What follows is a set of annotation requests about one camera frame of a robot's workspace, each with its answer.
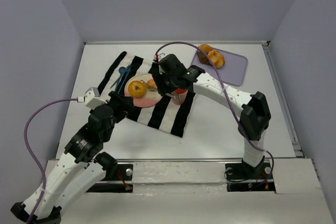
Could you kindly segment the metal tongs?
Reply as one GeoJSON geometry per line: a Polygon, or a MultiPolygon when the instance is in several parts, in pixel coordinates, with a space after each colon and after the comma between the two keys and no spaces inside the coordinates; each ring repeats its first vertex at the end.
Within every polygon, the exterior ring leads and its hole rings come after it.
{"type": "MultiPolygon", "coordinates": [[[[144,81],[144,80],[141,80],[141,82],[146,86],[146,88],[149,90],[149,91],[152,91],[152,92],[159,92],[158,89],[157,89],[157,86],[156,86],[156,83],[153,79],[150,79],[148,81],[144,81]]],[[[176,101],[181,101],[181,97],[179,94],[177,94],[176,92],[173,92],[173,93],[166,93],[165,94],[166,96],[176,100],[176,101]]]]}

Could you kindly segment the small round bun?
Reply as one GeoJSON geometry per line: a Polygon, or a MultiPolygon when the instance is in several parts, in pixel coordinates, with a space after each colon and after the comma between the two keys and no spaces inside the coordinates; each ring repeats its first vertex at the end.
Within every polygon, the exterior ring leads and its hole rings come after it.
{"type": "Polygon", "coordinates": [[[147,85],[149,85],[153,88],[157,88],[157,86],[155,84],[155,81],[153,79],[148,80],[146,83],[147,83],[147,85]]]}

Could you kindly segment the orange bagel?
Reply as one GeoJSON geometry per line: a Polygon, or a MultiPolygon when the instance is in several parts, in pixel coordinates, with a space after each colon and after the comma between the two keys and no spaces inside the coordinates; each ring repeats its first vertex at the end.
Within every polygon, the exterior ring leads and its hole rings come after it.
{"type": "Polygon", "coordinates": [[[128,85],[128,92],[134,98],[143,97],[146,91],[146,86],[141,81],[132,81],[128,85]]]}

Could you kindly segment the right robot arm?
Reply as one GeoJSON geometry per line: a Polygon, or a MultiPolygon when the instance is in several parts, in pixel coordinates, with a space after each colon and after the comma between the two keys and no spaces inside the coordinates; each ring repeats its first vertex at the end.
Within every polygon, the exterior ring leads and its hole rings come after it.
{"type": "Polygon", "coordinates": [[[187,90],[207,97],[228,108],[244,137],[244,155],[241,164],[231,174],[241,180],[253,179],[261,171],[266,150],[264,138],[271,114],[266,96],[261,92],[250,94],[224,84],[204,69],[192,65],[186,68],[174,54],[154,57],[158,72],[152,75],[160,95],[181,101],[177,90],[187,90]]]}

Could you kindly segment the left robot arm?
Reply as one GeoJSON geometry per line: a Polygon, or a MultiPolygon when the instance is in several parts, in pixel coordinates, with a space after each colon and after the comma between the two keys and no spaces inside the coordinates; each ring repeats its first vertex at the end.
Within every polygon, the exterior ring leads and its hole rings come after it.
{"type": "Polygon", "coordinates": [[[42,182],[31,196],[11,207],[11,213],[25,223],[60,223],[61,214],[96,182],[117,175],[118,162],[103,152],[114,126],[134,109],[133,98],[109,93],[100,97],[95,88],[74,101],[90,109],[88,122],[71,138],[49,174],[40,169],[42,182]]]}

